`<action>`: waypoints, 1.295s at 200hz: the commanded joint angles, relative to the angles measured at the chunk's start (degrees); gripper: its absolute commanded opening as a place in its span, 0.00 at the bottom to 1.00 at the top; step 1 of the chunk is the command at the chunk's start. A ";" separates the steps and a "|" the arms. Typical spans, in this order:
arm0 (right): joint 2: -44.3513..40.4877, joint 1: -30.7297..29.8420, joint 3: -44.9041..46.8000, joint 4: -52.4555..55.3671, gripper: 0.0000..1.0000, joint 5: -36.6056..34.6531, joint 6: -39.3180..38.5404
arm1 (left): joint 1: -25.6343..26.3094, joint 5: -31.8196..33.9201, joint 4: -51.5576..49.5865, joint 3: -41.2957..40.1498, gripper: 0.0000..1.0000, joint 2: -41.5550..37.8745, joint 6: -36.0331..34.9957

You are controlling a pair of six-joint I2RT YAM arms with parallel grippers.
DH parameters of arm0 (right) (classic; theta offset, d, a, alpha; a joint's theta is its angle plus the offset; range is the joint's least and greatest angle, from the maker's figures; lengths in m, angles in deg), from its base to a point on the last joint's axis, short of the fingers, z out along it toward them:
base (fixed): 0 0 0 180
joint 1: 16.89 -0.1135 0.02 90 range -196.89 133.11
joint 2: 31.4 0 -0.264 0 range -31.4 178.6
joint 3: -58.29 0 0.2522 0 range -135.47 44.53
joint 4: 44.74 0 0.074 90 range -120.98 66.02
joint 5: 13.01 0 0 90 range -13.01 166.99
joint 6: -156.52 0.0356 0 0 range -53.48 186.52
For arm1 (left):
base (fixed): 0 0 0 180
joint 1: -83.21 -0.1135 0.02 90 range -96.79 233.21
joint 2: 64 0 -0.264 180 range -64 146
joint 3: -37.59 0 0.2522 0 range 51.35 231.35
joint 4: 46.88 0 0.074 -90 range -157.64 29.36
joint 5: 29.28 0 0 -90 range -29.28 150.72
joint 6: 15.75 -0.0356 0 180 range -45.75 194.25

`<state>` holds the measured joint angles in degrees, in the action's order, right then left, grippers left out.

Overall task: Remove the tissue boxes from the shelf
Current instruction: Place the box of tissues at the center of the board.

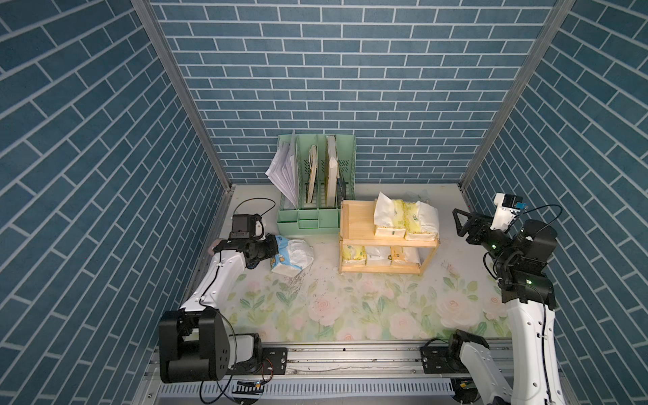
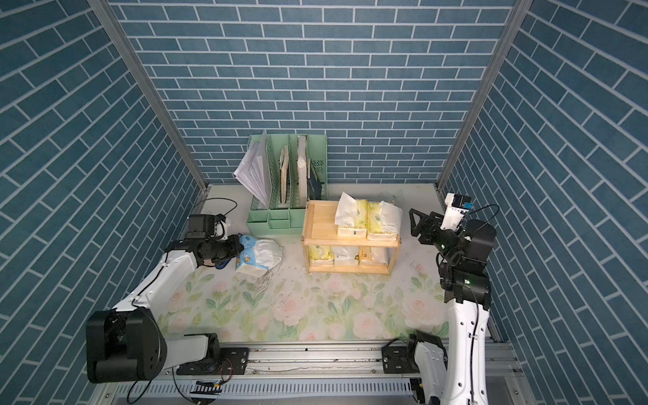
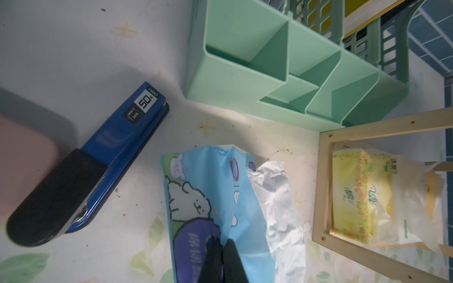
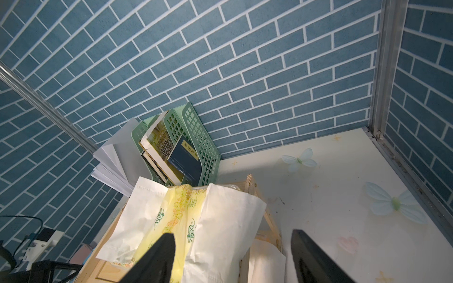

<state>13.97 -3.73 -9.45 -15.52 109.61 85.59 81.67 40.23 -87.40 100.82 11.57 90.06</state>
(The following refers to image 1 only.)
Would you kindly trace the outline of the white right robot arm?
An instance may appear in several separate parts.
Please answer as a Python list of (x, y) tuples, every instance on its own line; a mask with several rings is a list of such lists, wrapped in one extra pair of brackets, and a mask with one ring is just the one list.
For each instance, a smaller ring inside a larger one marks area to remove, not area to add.
[(528, 219), (514, 236), (495, 229), (492, 218), (454, 209), (457, 234), (482, 246), (493, 261), (512, 335), (514, 377), (504, 378), (489, 344), (475, 334), (457, 330), (449, 351), (463, 366), (486, 404), (564, 404), (555, 350), (555, 289), (543, 270), (557, 246), (549, 225)]

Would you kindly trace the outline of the blue tissue pack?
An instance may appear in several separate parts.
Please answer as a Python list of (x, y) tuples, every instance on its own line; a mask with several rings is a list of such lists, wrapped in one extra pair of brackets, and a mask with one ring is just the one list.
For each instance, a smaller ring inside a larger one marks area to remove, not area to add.
[(271, 259), (271, 272), (293, 278), (315, 261), (313, 248), (304, 240), (275, 236), (278, 253)]

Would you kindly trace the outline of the wooden two-tier shelf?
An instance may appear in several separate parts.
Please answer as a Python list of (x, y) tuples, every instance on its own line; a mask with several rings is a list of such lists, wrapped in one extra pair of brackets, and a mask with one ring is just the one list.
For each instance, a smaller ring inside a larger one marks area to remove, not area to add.
[(378, 236), (374, 211), (373, 202), (343, 202), (339, 271), (422, 275), (440, 247), (440, 240), (410, 241), (394, 232)]

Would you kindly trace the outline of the white tissue pack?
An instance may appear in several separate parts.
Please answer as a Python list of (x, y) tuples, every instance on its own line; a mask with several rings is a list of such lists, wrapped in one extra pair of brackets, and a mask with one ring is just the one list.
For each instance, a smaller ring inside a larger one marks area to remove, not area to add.
[(389, 267), (392, 263), (390, 246), (365, 246), (367, 266)]

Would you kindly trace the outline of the yellow green tissue pack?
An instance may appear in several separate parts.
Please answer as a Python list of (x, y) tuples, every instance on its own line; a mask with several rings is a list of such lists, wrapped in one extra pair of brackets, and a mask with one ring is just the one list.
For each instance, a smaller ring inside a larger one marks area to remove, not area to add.
[(404, 222), (407, 241), (438, 241), (440, 236), (439, 212), (425, 202), (405, 202)]

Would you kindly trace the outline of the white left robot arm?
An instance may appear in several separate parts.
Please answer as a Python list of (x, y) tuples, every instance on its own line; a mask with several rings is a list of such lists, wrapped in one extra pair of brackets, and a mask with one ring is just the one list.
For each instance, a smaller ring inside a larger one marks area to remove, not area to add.
[(223, 313), (229, 293), (246, 270), (278, 253), (276, 236), (260, 214), (235, 214), (225, 240), (212, 246), (211, 263), (192, 295), (159, 321), (160, 379), (167, 384), (219, 381), (259, 371), (263, 346), (256, 333), (239, 334)]

